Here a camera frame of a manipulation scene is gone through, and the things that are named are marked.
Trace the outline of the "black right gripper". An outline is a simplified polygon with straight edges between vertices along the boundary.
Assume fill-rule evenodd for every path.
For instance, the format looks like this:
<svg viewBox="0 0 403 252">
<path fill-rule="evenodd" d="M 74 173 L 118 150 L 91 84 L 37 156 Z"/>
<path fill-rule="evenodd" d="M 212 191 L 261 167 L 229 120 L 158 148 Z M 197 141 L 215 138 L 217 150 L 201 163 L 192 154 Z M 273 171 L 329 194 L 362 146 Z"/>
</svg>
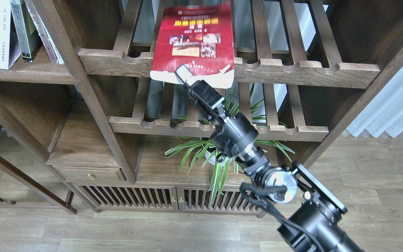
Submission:
<svg viewBox="0 0 403 252">
<path fill-rule="evenodd" d="M 226 113 L 225 98 L 204 80 L 197 80 L 185 65 L 175 70 L 178 83 L 186 86 L 189 99 L 202 117 L 215 126 L 211 140 L 223 156 L 234 158 L 246 175 L 256 175 L 270 161 L 255 140 L 258 132 L 242 113 Z"/>
</svg>

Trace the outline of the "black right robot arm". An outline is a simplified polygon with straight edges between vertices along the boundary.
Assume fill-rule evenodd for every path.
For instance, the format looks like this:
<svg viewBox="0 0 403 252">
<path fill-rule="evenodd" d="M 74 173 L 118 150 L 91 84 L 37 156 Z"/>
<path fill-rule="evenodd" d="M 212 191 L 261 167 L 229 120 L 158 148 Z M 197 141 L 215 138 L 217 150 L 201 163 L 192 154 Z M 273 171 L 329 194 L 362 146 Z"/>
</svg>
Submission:
<svg viewBox="0 0 403 252">
<path fill-rule="evenodd" d="M 255 145 L 258 132 L 243 114 L 230 115 L 224 97 L 186 66 L 175 75 L 203 118 L 214 125 L 211 140 L 222 161 L 235 159 L 251 179 L 240 185 L 240 194 L 281 223 L 278 232 L 293 251 L 362 251 L 338 226 L 347 208 L 307 168 L 299 162 L 273 166 Z"/>
</svg>

